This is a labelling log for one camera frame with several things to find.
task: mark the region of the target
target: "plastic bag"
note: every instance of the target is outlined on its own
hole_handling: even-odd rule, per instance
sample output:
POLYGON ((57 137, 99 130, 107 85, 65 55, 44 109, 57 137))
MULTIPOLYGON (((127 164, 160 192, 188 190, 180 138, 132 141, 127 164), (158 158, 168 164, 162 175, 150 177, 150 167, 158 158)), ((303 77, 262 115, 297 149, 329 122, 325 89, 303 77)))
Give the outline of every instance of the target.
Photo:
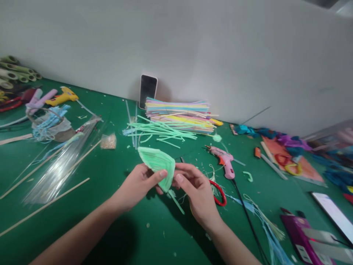
POLYGON ((115 149, 117 146, 117 138, 115 133, 111 135, 102 135, 102 141, 100 142, 100 149, 115 149))

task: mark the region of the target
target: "hand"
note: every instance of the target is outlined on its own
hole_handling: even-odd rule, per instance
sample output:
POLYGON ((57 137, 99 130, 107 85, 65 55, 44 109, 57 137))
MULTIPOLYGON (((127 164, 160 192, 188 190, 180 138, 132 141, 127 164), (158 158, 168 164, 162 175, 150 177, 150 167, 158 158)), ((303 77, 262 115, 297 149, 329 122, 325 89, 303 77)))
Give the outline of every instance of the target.
POLYGON ((110 201, 119 208, 119 211, 129 211, 167 175, 168 172, 165 169, 153 174, 145 164, 139 164, 127 176, 121 187, 110 198, 110 201))
POLYGON ((191 210, 197 222, 205 230, 222 224, 208 178, 194 165, 176 163, 175 167, 174 180, 189 196, 191 210))

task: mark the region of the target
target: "phone screen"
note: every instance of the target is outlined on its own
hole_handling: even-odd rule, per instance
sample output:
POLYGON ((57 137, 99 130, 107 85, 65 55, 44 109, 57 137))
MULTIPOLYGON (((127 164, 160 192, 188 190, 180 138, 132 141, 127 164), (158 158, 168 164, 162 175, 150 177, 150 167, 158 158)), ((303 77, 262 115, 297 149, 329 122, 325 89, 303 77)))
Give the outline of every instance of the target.
POLYGON ((140 87, 140 109, 146 109, 147 97, 154 98, 157 90, 157 78, 147 75, 141 76, 141 87, 140 87))

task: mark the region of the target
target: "phone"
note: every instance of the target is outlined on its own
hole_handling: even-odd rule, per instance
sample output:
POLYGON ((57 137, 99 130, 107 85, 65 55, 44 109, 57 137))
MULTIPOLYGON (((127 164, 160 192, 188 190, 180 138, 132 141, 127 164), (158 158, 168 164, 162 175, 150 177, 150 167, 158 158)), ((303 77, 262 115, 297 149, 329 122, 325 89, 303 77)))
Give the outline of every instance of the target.
POLYGON ((146 99, 147 97, 155 98, 157 92, 157 77, 150 75, 141 76, 141 85, 140 85, 140 102, 139 108, 146 109, 146 99))
POLYGON ((324 209, 327 215, 335 223, 343 236, 353 246, 353 225, 348 218, 341 212, 336 204, 326 194, 310 192, 319 205, 324 209))

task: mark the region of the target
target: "tablet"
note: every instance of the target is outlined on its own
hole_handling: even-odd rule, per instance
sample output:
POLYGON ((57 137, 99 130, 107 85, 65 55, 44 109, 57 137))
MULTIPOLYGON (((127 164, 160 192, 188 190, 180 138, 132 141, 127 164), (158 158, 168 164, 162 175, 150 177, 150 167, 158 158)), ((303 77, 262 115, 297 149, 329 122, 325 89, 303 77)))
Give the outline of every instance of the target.
POLYGON ((344 237, 353 245, 353 224, 341 212, 336 204, 326 194, 312 192, 312 196, 330 216, 335 225, 341 230, 344 237))

